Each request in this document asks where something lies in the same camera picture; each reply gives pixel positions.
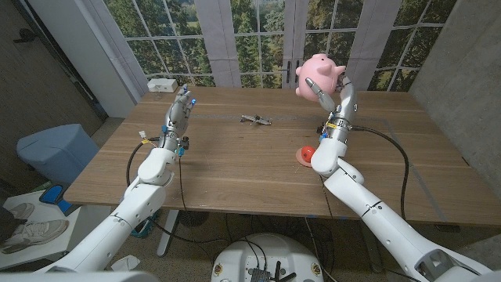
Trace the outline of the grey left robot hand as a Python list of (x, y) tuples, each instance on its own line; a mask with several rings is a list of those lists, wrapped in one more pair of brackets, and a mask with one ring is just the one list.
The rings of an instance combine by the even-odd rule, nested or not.
[(196, 100), (191, 97), (188, 85), (184, 84), (175, 96), (173, 104), (165, 114), (162, 135), (158, 143), (160, 148), (175, 152), (179, 156), (189, 149), (189, 138), (185, 136), (188, 120)]

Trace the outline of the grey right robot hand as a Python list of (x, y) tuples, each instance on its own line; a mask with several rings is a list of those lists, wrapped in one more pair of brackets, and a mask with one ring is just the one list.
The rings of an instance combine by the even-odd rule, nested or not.
[(320, 139), (336, 139), (342, 143), (347, 142), (351, 123), (358, 109), (357, 95), (350, 79), (345, 75), (338, 78), (337, 88), (340, 89), (341, 103), (335, 105), (333, 99), (324, 92), (311, 78), (305, 79), (306, 84), (317, 95), (321, 107), (329, 113), (320, 132)]

